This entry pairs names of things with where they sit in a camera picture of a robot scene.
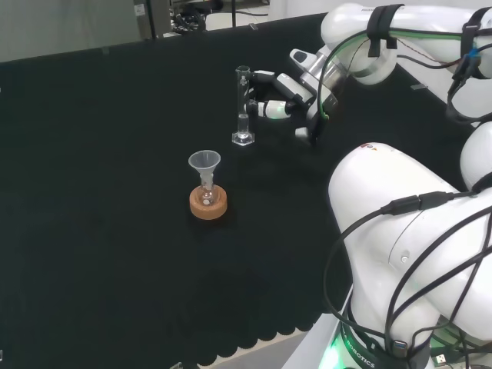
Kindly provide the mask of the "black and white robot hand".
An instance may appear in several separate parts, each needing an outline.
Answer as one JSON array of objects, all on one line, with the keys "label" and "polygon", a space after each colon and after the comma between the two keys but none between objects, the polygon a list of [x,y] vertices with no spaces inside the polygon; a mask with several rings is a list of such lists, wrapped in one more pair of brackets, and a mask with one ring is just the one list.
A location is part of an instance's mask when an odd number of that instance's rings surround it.
[{"label": "black and white robot hand", "polygon": [[268,120],[286,120],[295,111],[304,112],[305,125],[295,130],[296,138],[315,146],[322,132],[322,118],[319,108],[328,113],[337,105],[332,90],[320,81],[322,67],[328,57],[328,48],[310,53],[298,48],[291,50],[289,59],[301,73],[299,79],[285,73],[256,70],[246,74],[246,80],[253,86],[270,85],[283,97],[278,100],[255,101],[249,97],[244,104],[246,112]]}]

